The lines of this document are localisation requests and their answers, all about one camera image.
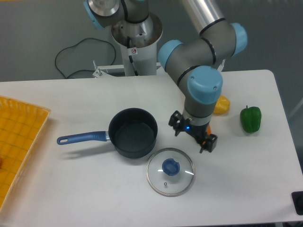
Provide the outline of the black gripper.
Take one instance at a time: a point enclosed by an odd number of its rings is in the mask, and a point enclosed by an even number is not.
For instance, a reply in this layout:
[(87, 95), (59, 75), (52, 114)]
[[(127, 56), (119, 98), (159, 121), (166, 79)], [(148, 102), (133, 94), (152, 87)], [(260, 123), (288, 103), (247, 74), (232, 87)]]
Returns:
[(215, 134), (207, 134), (209, 122), (210, 116), (198, 118), (189, 113), (181, 114), (176, 110), (169, 119), (169, 126), (173, 127), (175, 136), (178, 136), (184, 129), (197, 143), (201, 143), (199, 153), (204, 151), (211, 153), (216, 147), (218, 137)]

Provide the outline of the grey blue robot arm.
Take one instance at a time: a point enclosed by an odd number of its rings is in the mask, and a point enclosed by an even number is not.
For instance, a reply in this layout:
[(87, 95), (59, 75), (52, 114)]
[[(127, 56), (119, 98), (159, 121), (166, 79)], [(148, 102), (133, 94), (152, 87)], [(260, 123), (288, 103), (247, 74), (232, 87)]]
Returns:
[(111, 28), (120, 45), (126, 76), (154, 75), (157, 65), (185, 95), (183, 112), (175, 112), (169, 124), (176, 134), (184, 131), (202, 150), (213, 151), (217, 136), (207, 127), (222, 91), (223, 78), (213, 66), (243, 51), (248, 42), (245, 29), (228, 23), (213, 0), (184, 0), (182, 4), (199, 38), (190, 44), (179, 40), (157, 49), (163, 27), (149, 11), (146, 0), (86, 0), (83, 5), (97, 29)]

